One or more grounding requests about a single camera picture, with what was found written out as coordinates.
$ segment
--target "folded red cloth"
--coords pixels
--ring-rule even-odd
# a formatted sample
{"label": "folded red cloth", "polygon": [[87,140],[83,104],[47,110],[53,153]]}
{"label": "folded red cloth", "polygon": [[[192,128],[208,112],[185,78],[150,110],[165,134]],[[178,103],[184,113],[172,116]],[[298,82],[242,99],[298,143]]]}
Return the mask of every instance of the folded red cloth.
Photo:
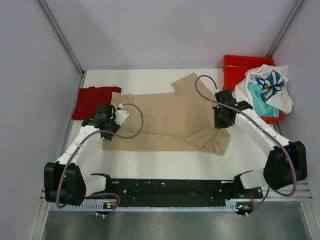
{"label": "folded red cloth", "polygon": [[78,100],[72,115],[73,120],[91,118],[97,111],[98,104],[110,104],[112,93],[121,93],[120,87],[89,87],[79,90]]}

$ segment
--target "white cloth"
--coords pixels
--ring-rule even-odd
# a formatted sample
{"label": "white cloth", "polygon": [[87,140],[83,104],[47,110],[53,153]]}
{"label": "white cloth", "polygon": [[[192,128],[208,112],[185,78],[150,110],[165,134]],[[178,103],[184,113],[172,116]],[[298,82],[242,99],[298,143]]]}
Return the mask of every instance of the white cloth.
{"label": "white cloth", "polygon": [[253,83],[261,87],[262,100],[284,114],[292,111],[293,101],[288,94],[287,78],[288,66],[269,66],[254,68],[245,73],[246,78],[235,86],[234,94],[237,102],[247,101],[254,106],[254,100],[248,90],[248,84]]}

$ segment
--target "red plastic bin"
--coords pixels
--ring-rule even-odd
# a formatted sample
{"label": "red plastic bin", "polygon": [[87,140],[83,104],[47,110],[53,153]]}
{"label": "red plastic bin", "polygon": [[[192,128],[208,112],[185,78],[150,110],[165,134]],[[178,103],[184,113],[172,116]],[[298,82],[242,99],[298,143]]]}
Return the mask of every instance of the red plastic bin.
{"label": "red plastic bin", "polygon": [[[224,89],[235,90],[237,84],[242,82],[250,69],[260,68],[263,64],[275,66],[275,61],[272,58],[254,57],[254,56],[224,56]],[[280,116],[276,117],[261,117],[267,124],[275,124],[284,120],[285,115],[280,111]]]}

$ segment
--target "white wall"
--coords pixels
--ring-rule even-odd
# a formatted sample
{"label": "white wall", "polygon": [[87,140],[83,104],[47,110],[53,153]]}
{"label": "white wall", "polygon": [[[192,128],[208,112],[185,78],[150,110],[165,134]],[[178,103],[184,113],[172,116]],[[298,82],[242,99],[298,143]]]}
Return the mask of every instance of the white wall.
{"label": "white wall", "polygon": [[0,239],[23,240],[79,75],[37,1],[2,1],[0,33]]}
{"label": "white wall", "polygon": [[274,56],[288,65],[288,91],[293,111],[281,128],[293,141],[306,145],[308,181],[320,210],[320,1],[308,0]]}
{"label": "white wall", "polygon": [[266,56],[296,0],[47,0],[85,70]]}

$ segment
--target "beige sweater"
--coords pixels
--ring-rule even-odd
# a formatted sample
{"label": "beige sweater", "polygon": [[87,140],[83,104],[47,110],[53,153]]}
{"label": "beige sweater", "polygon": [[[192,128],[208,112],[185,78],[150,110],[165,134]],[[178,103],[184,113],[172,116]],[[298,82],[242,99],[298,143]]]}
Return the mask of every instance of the beige sweater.
{"label": "beige sweater", "polygon": [[[103,148],[108,151],[133,152],[194,152],[202,151],[224,155],[230,135],[226,129],[215,128],[215,104],[203,99],[195,89],[195,73],[171,85],[173,93],[124,95],[114,92],[112,102],[116,108],[121,103],[137,105],[144,117],[141,134],[133,139],[113,137],[105,140]],[[215,100],[215,96],[201,82],[199,90]],[[117,134],[132,136],[141,127],[140,113],[132,106],[126,106],[130,117]]]}

